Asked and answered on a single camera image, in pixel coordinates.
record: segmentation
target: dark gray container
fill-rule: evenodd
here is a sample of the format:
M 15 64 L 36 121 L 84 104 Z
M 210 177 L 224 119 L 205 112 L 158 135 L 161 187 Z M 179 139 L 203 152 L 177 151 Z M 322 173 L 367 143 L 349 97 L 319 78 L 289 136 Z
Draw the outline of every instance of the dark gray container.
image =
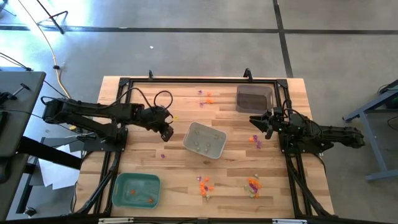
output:
M 226 133 L 193 122 L 184 137 L 183 145 L 189 151 L 199 153 L 211 159 L 218 159 L 223 153 L 225 142 Z
M 272 108 L 274 91 L 268 86 L 238 85 L 236 90 L 236 111 L 264 114 Z

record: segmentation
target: gray concrete floor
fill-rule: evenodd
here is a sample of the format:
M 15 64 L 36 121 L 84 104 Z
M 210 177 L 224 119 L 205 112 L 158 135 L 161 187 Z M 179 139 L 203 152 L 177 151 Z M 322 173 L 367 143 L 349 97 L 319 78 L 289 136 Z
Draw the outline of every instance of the gray concrete floor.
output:
M 45 15 L 35 1 L 37 21 Z M 43 1 L 51 12 L 69 10 L 65 24 L 101 27 L 229 27 L 276 28 L 272 0 L 140 0 Z M 301 0 L 279 1 L 287 29 L 398 29 L 397 1 Z M 0 24 L 29 24 L 24 11 L 10 0 Z M 230 76 L 246 67 L 255 77 L 286 77 L 277 34 L 172 34 L 46 32 L 58 64 L 65 63 L 62 80 L 72 97 L 95 102 L 105 75 Z M 343 125 L 341 117 L 373 99 L 379 86 L 398 78 L 396 35 L 287 35 L 294 77 L 304 78 L 313 118 L 319 124 Z M 34 70 L 47 73 L 57 86 L 52 56 L 38 32 L 0 31 L 0 51 Z M 8 65 L 0 60 L 0 66 Z M 48 86 L 42 95 L 57 96 Z M 34 113 L 41 114 L 37 103 Z M 351 125 L 361 127 L 354 121 Z M 67 130 L 32 118 L 25 135 L 70 135 Z M 336 146 L 325 153 L 331 199 L 344 218 L 398 222 L 398 179 L 368 183 L 364 176 L 378 171 L 369 146 Z M 72 189 L 34 188 L 29 206 L 35 217 L 68 213 Z M 8 219 L 15 215 L 14 202 Z

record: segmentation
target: yellow cable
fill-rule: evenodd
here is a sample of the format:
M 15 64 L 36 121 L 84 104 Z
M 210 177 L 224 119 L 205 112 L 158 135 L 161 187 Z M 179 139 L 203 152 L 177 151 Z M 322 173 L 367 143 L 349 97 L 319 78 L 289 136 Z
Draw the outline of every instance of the yellow cable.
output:
M 52 58 L 53 58 L 53 60 L 54 60 L 54 65 L 55 65 L 55 66 L 58 66 L 58 64 L 57 64 L 57 59 L 55 58 L 55 54 L 54 54 L 54 51 L 52 50 L 52 47 L 51 47 L 51 45 L 50 45 L 49 40 L 47 39 L 47 37 L 45 36 L 44 32 L 43 32 L 42 29 L 39 27 L 39 25 L 37 25 L 37 23 L 36 23 L 36 21 L 33 19 L 32 15 L 31 15 L 31 14 L 29 13 L 29 11 L 25 8 L 25 6 L 23 5 L 23 3 L 22 3 L 20 0 L 18 0 L 18 1 L 19 1 L 19 4 L 21 4 L 21 6 L 25 9 L 25 11 L 26 11 L 26 13 L 29 15 L 29 17 L 32 19 L 32 21 L 34 22 L 34 24 L 37 26 L 37 28 L 39 28 L 39 31 L 43 34 L 43 37 L 44 37 L 45 41 L 47 41 L 47 44 L 48 44 L 49 47 L 50 47 L 51 54 L 52 54 Z M 67 92 L 67 90 L 65 89 L 65 87 L 62 85 L 62 82 L 61 82 L 61 79 L 60 79 L 60 74 L 58 73 L 58 69 L 54 69 L 54 70 L 55 70 L 55 73 L 57 74 L 58 84 L 61 86 L 61 88 L 62 88 L 63 92 L 66 94 L 66 96 L 67 96 L 68 98 L 70 98 L 69 93 Z

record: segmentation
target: black floor line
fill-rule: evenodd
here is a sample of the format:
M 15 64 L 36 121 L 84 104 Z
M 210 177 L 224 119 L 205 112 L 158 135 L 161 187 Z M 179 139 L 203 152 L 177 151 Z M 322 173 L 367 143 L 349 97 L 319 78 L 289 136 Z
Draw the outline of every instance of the black floor line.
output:
M 55 26 L 40 26 L 44 31 L 59 30 Z M 61 26 L 69 32 L 202 32 L 202 33 L 242 33 L 277 34 L 279 29 L 252 28 L 149 28 L 149 27 L 86 27 Z M 29 31 L 24 25 L 0 25 L 0 30 Z M 328 30 L 328 29 L 281 29 L 285 34 L 345 34 L 345 35 L 398 35 L 398 30 Z
M 277 34 L 278 29 L 240 28 L 138 28 L 138 27 L 84 27 L 61 26 L 65 32 L 177 32 L 177 33 L 235 33 L 235 34 Z M 57 31 L 55 26 L 40 26 L 43 31 Z M 0 26 L 0 30 L 30 30 L 27 26 Z
M 278 0 L 272 0 L 272 2 L 274 3 L 276 24 L 277 24 L 278 30 L 279 30 L 280 47 L 282 49 L 282 57 L 284 58 L 286 77 L 287 78 L 293 78 L 292 65 L 290 64 L 289 51 L 287 50 L 286 37 L 285 37 L 285 32 L 284 32 L 284 25 L 283 25 L 283 22 L 282 22 L 282 16 L 280 14 L 280 8 L 279 8 Z

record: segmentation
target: blue metal frame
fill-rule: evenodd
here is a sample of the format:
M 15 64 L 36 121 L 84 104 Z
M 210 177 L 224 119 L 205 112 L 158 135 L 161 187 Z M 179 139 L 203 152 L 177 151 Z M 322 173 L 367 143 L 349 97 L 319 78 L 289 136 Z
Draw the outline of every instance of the blue metal frame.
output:
M 398 169 L 388 170 L 386 163 L 384 162 L 384 159 L 382 157 L 381 151 L 379 149 L 379 145 L 377 144 L 376 137 L 373 134 L 367 119 L 367 113 L 376 112 L 375 110 L 376 108 L 382 106 L 387 100 L 390 100 L 391 98 L 397 96 L 398 96 L 398 89 L 387 90 L 385 93 L 379 95 L 375 100 L 366 103 L 365 105 L 356 109 L 349 115 L 343 117 L 343 120 L 347 123 L 354 118 L 361 119 L 365 129 L 365 135 L 369 139 L 374 155 L 376 156 L 377 163 L 379 164 L 381 171 L 365 176 L 366 180 L 379 180 L 389 177 L 398 177 Z

